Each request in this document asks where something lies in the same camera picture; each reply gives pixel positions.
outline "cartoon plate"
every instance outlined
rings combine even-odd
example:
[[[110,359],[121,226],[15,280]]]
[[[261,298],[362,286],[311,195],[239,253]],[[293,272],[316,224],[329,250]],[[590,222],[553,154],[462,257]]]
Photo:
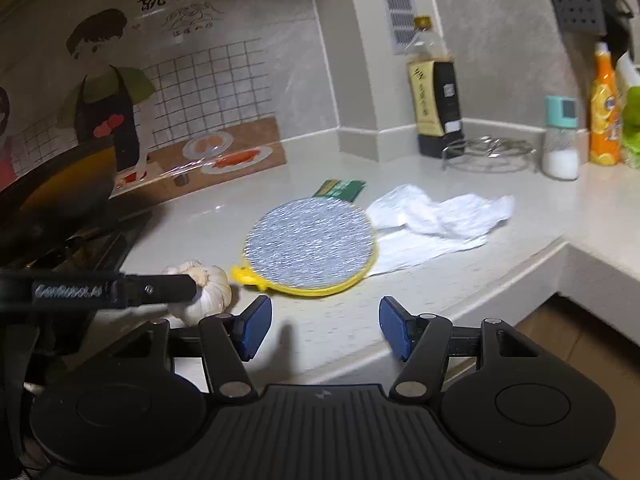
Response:
[[[229,155],[220,156],[213,162],[204,165],[202,167],[202,173],[218,174],[242,170],[242,168],[248,168],[264,160],[271,155],[271,153],[273,153],[273,150],[269,146],[258,146],[257,148],[230,153]]]

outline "kitchen counter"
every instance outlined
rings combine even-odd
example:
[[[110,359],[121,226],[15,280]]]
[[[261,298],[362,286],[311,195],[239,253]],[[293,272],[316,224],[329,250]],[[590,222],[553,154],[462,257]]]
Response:
[[[470,192],[486,198],[511,194],[515,211],[480,248],[373,276],[327,298],[272,294],[271,330],[247,365],[256,384],[380,380],[363,375],[362,370],[370,366],[372,370],[382,366],[384,371],[375,373],[391,377],[395,364],[378,325],[378,303],[385,295],[394,296],[412,314],[441,313],[469,326],[488,316],[514,324],[551,294],[563,292],[565,282],[570,296],[571,290],[581,290],[582,280],[593,283],[587,271],[580,277],[566,270],[569,262],[577,269],[578,263],[587,265],[591,259],[606,265],[609,273],[621,272],[623,277],[616,274],[616,279],[622,279],[625,288],[637,283],[640,294],[636,248],[640,173],[623,166],[586,165],[580,180],[557,182],[531,170],[488,174],[449,168],[443,172],[439,161],[419,155],[383,164],[341,153],[299,156],[284,166],[165,203],[155,209],[122,270],[155,273],[185,260],[199,260],[228,271],[238,263],[244,236],[260,216],[284,202],[312,195],[328,178],[365,180],[367,186],[355,202],[363,208],[396,186],[411,183],[437,201]],[[591,272],[599,276],[598,269],[596,265]],[[605,294],[606,289],[601,282],[599,293]],[[628,303],[632,293],[629,289],[618,299]],[[240,312],[257,295],[253,288],[236,287],[232,312]],[[92,354],[159,314],[160,306],[98,313],[81,355]],[[607,320],[601,312],[596,314]],[[636,340],[640,340],[640,312],[635,323]],[[628,320],[612,324],[629,327]],[[632,332],[625,333],[635,338]]]

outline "garlic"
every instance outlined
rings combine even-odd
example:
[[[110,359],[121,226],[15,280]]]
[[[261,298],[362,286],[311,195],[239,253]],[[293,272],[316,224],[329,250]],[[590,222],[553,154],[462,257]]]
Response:
[[[231,287],[226,272],[220,267],[206,267],[190,260],[178,267],[167,267],[163,274],[188,274],[198,285],[198,294],[193,303],[171,303],[169,311],[186,325],[197,325],[207,316],[220,314],[231,303]]]

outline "wall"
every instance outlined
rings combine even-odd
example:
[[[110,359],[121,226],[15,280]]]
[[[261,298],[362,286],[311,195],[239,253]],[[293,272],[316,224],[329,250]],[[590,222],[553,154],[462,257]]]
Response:
[[[550,0],[436,1],[465,117],[544,126],[545,95],[562,94],[580,98],[585,124],[593,40],[562,35]]]
[[[72,128],[54,124],[88,67],[65,42],[78,23],[111,7],[127,25],[106,42],[101,62],[144,70],[156,88],[152,149],[270,115],[283,139],[337,126],[313,0],[165,1],[145,8],[142,0],[13,0],[6,7],[0,86],[11,102],[4,137],[23,147],[14,156],[18,175],[75,144]],[[212,19],[188,33],[174,30],[169,17],[191,5],[208,5]],[[136,126],[144,121],[136,108]]]
[[[412,0],[416,14],[433,16],[433,0]],[[396,53],[385,0],[316,0],[334,80],[340,126],[378,132],[415,123],[406,74]]]

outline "bottle cap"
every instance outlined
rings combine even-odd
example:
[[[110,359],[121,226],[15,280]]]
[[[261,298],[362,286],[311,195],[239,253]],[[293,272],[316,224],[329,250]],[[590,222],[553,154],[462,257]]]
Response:
[[[431,23],[431,17],[426,15],[415,16],[414,25],[415,25],[415,28],[433,28],[433,23]]]
[[[609,45],[607,45],[604,41],[599,41],[596,43],[596,55],[600,54],[611,54],[609,52]]]
[[[548,95],[545,97],[546,125],[554,128],[578,127],[578,99]]]

